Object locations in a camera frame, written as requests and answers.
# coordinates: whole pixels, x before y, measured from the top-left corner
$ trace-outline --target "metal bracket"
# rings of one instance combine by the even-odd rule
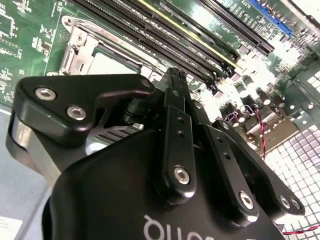
[[[254,188],[257,201],[273,222],[283,224],[290,216],[305,215],[301,201],[234,128],[223,120],[215,121],[213,126],[226,136],[246,181]]]
[[[160,128],[163,152],[156,188],[171,204],[183,204],[197,188],[191,117],[185,113],[185,99],[190,94],[186,77],[176,68],[168,70],[161,81],[169,88],[164,96],[164,121]]]
[[[7,138],[12,138],[21,148],[10,151],[11,155],[28,155],[32,161],[22,163],[42,174],[50,187],[55,185],[58,177],[68,166],[87,156],[85,145],[74,148],[62,147],[25,125],[16,115],[12,118],[11,135]]]
[[[218,188],[221,207],[226,216],[235,224],[246,227],[257,221],[259,216],[256,202],[246,180],[237,164],[224,134],[211,126],[206,111],[194,100],[188,101],[195,121],[195,128],[203,142],[204,150],[209,152],[216,168],[216,179],[212,184]]]

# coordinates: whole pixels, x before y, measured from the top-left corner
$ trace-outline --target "capacitor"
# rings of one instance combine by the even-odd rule
[[[239,123],[243,123],[246,119],[245,119],[245,116],[242,114],[242,112],[238,109],[236,109],[236,113],[237,113],[237,120]]]
[[[236,118],[233,118],[233,119],[231,120],[231,125],[232,125],[234,128],[236,128],[236,127],[238,127],[238,126],[240,125],[240,123],[237,121]]]
[[[247,96],[242,100],[242,102],[243,102],[243,105],[248,105],[248,106],[253,106],[256,104],[256,101],[253,100],[251,96]]]
[[[269,99],[268,95],[264,91],[257,92],[259,95],[259,98],[262,100],[263,105],[269,105],[271,103],[271,100]]]
[[[303,28],[303,29],[300,31],[300,34],[301,34],[301,35],[304,35],[304,34],[307,33],[307,31],[308,31],[307,29]]]
[[[243,80],[243,82],[248,89],[255,87],[255,82],[252,80],[251,77],[247,77],[246,79]]]
[[[249,92],[247,91],[247,89],[244,86],[238,86],[236,88],[236,90],[237,90],[240,98],[242,98],[242,99],[249,96]]]
[[[279,108],[284,108],[286,106],[285,101],[279,95],[275,95],[273,98],[273,101],[274,101],[275,105],[278,106]]]

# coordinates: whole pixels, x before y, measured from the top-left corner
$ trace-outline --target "blue surface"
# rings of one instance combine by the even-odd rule
[[[261,6],[257,0],[246,0],[246,1],[250,3],[250,5],[253,6],[255,9],[257,9],[266,19],[268,19],[278,29],[280,29],[282,32],[284,32],[288,36],[292,36],[293,32],[289,28],[287,28],[287,26],[284,25],[279,19],[270,15],[268,9],[266,7]]]

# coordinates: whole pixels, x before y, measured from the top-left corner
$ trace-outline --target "screw hole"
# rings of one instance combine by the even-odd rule
[[[185,174],[181,171],[181,172],[178,172],[178,175],[181,179],[184,179],[186,176]]]
[[[222,123],[222,126],[223,126],[226,130],[229,130],[229,126],[228,126],[225,122]]]
[[[182,117],[180,117],[180,116],[178,117],[178,121],[179,121],[180,123],[182,123],[182,124],[185,122],[184,119],[183,119]]]
[[[51,96],[51,94],[47,91],[41,91],[41,95],[46,97],[46,98],[49,98]]]
[[[76,116],[80,116],[80,115],[82,114],[81,111],[78,110],[78,109],[74,109],[74,110],[72,111],[72,113],[73,113],[74,115],[76,115]]]
[[[185,134],[183,131],[178,131],[178,135],[181,137],[181,138],[184,138],[185,137]]]
[[[244,197],[243,200],[244,200],[247,204],[250,204],[250,203],[251,203],[251,201],[249,200],[248,197]]]
[[[224,154],[224,157],[226,158],[226,159],[228,159],[228,160],[230,160],[231,159],[231,157],[225,152]]]
[[[64,23],[67,26],[71,26],[71,20],[69,18],[67,18]]]

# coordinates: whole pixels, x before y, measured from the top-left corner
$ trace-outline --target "red and black wire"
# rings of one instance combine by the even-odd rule
[[[316,230],[318,228],[320,228],[320,225],[314,225],[314,226],[311,226],[311,227],[309,227],[308,229],[305,229],[305,230],[286,231],[286,232],[283,232],[282,234],[285,235],[285,236],[305,234],[307,232],[312,232],[312,231],[314,231],[314,230]]]
[[[263,150],[263,159],[266,159],[266,137],[265,137],[265,131],[268,129],[268,125],[263,122],[262,117],[260,115],[258,106],[249,106],[249,105],[243,105],[240,107],[240,112],[245,115],[251,115],[256,116],[258,118],[260,127],[261,127],[261,134],[262,134],[262,150]]]

